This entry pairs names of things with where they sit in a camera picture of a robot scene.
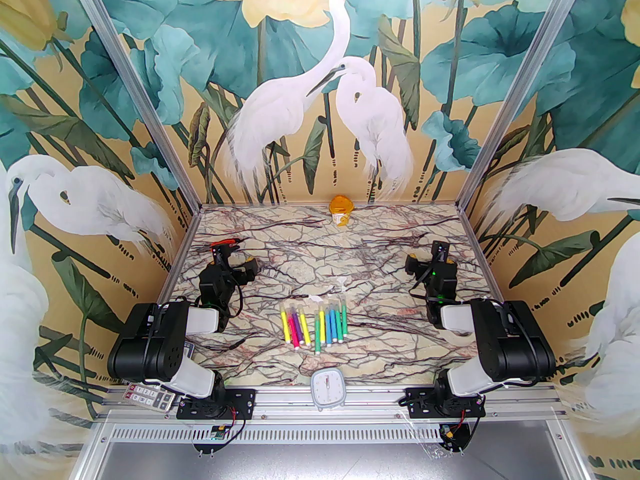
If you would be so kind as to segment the pink highlighter pen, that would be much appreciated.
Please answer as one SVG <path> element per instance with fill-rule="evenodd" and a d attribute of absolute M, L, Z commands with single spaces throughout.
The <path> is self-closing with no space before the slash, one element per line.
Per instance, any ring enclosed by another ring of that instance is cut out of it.
<path fill-rule="evenodd" d="M 288 317 L 288 324 L 289 324 L 289 327 L 290 327 L 292 344 L 293 344 L 295 350 L 299 350 L 300 349 L 301 331 L 298 329 L 299 322 L 298 322 L 298 317 L 297 317 L 297 313 L 296 313 L 296 311 L 294 309 L 294 306 L 290 306 L 289 307 L 288 313 L 287 313 L 287 317 Z"/>

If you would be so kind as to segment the orange lidded cup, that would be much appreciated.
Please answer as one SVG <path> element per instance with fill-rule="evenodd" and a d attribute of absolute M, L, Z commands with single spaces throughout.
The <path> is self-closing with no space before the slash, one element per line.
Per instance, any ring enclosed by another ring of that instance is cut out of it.
<path fill-rule="evenodd" d="M 329 212 L 337 227 L 345 227 L 349 224 L 354 209 L 354 202 L 342 194 L 334 196 L 329 202 Z"/>

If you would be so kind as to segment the grey calculator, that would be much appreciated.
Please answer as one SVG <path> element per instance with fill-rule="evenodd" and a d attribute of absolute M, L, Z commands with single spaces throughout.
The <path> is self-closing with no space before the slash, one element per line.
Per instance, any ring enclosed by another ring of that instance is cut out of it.
<path fill-rule="evenodd" d="M 129 382 L 124 399 L 133 405 L 167 413 L 174 400 L 198 391 L 198 374 L 191 355 L 192 343 L 181 346 L 144 343 L 126 350 L 119 375 Z"/>

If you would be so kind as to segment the white kitchen timer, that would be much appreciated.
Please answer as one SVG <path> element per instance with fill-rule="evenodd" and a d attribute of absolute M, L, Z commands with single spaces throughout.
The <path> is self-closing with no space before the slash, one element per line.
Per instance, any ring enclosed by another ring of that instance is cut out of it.
<path fill-rule="evenodd" d="M 336 367 L 315 371 L 310 378 L 311 400 L 319 412 L 341 407 L 346 401 L 346 383 Z"/>

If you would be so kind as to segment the perforated metal strip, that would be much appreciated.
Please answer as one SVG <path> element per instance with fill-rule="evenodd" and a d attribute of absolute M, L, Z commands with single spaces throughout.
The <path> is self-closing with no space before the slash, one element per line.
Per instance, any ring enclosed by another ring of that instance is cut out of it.
<path fill-rule="evenodd" d="M 443 441 L 436 423 L 410 426 L 395 423 L 370 425 L 240 425 L 226 441 L 210 439 L 215 425 L 117 425 L 107 441 L 126 444 L 220 445 L 238 434 L 234 443 L 249 445 L 294 444 L 435 444 Z"/>

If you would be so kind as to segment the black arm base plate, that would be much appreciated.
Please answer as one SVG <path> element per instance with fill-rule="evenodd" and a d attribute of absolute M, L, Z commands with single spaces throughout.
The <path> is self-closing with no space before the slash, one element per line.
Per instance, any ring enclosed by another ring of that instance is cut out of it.
<path fill-rule="evenodd" d="M 255 407 L 256 390 L 227 388 L 206 398 L 184 397 L 178 403 L 176 418 L 194 421 L 251 420 Z"/>
<path fill-rule="evenodd" d="M 434 387 L 405 388 L 398 406 L 407 409 L 410 419 L 454 419 L 466 422 L 486 416 L 482 397 L 460 397 Z"/>

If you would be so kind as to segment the aluminium front rail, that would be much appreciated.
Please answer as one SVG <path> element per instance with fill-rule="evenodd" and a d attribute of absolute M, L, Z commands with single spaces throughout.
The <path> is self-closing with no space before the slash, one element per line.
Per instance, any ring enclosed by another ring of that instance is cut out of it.
<path fill-rule="evenodd" d="M 406 386 L 401 384 L 356 385 L 346 388 L 342 406 L 318 410 L 308 386 L 256 387 L 250 425 L 329 425 L 359 423 L 406 423 L 409 410 L 399 405 Z M 124 402 L 123 388 L 113 388 L 100 407 L 97 423 L 176 425 L 176 409 L 168 414 Z M 510 387 L 487 394 L 484 405 L 490 421 L 539 421 L 567 419 L 569 414 L 554 386 L 548 382 L 531 388 Z"/>

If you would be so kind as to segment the aluminium frame post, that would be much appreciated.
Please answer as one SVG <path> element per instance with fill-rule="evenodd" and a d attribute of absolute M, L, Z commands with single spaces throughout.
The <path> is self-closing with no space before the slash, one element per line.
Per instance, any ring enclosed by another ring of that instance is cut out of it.
<path fill-rule="evenodd" d="M 130 94 L 142 121 L 147 126 L 151 137 L 164 156 L 170 171 L 174 174 L 179 188 L 185 195 L 186 204 L 197 214 L 201 210 L 201 199 L 190 181 L 182 162 L 179 160 L 170 137 L 160 121 L 137 70 L 130 60 L 105 4 L 102 0 L 79 0 L 79 2 L 94 26 L 115 69 L 118 71 L 122 83 Z"/>
<path fill-rule="evenodd" d="M 498 151 L 503 135 L 514 121 L 518 111 L 525 105 L 526 96 L 530 93 L 530 89 L 575 2 L 576 0 L 550 0 L 537 32 L 535 32 L 494 122 L 489 128 L 485 142 L 455 200 L 455 207 L 459 214 L 466 210 L 482 177 L 489 169 L 494 154 Z"/>

